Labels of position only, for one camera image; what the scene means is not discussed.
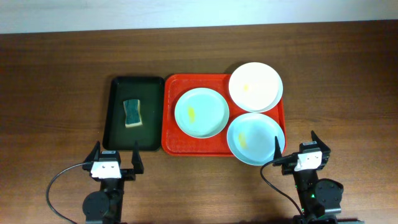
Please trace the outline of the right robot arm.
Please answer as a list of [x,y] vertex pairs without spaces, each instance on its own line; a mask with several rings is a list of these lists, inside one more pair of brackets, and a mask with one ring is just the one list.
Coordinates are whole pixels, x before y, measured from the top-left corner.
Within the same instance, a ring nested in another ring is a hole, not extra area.
[[321,171],[330,158],[331,149],[311,132],[311,141],[299,144],[298,152],[283,156],[275,152],[273,166],[280,166],[283,175],[292,175],[300,201],[299,215],[292,222],[298,224],[362,223],[355,218],[339,219],[343,184],[331,180],[320,179],[317,172]]

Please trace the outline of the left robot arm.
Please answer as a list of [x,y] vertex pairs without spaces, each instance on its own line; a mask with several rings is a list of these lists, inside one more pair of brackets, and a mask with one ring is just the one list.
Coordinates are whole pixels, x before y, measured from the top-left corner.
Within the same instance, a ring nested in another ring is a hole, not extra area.
[[124,184],[134,181],[137,174],[144,173],[138,143],[132,150],[130,169],[121,168],[118,151],[102,151],[97,142],[83,162],[83,170],[100,183],[98,191],[90,193],[83,201],[82,210],[86,223],[121,223]]

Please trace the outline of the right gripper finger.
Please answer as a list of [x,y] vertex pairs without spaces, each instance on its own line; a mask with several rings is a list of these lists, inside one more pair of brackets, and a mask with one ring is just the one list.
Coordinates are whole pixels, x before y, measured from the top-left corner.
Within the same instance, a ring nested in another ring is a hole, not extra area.
[[279,145],[278,137],[276,136],[274,138],[274,140],[275,140],[275,149],[274,149],[274,157],[273,157],[273,160],[272,160],[272,165],[273,166],[277,166],[279,161],[282,158],[282,153],[280,151],[280,145]]
[[315,141],[318,144],[321,152],[331,152],[331,149],[315,134],[314,131],[311,131],[312,141]]

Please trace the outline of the green and yellow sponge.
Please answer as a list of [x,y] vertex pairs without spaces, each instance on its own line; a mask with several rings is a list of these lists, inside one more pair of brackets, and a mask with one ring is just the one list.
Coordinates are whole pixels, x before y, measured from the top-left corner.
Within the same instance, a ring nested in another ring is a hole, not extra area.
[[141,102],[138,99],[123,101],[125,118],[125,127],[133,128],[142,125]]

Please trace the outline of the light green plate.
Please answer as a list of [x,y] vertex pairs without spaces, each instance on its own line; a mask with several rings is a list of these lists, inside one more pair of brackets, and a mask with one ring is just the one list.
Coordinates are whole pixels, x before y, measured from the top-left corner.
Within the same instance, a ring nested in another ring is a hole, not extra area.
[[205,139],[216,136],[226,127],[229,106],[225,98],[210,88],[185,92],[174,109],[177,126],[188,136]]

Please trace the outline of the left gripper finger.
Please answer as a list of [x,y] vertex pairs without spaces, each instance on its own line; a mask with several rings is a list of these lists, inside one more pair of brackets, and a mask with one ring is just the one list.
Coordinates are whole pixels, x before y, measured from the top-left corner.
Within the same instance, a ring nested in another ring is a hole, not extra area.
[[100,151],[101,151],[101,144],[99,141],[97,141],[93,150],[88,154],[88,156],[84,160],[84,163],[96,161],[98,159]]
[[139,145],[138,145],[137,141],[135,141],[134,147],[132,150],[131,163],[133,165],[133,170],[134,170],[135,174],[143,174],[144,173],[144,165],[142,163],[142,159],[139,154]]

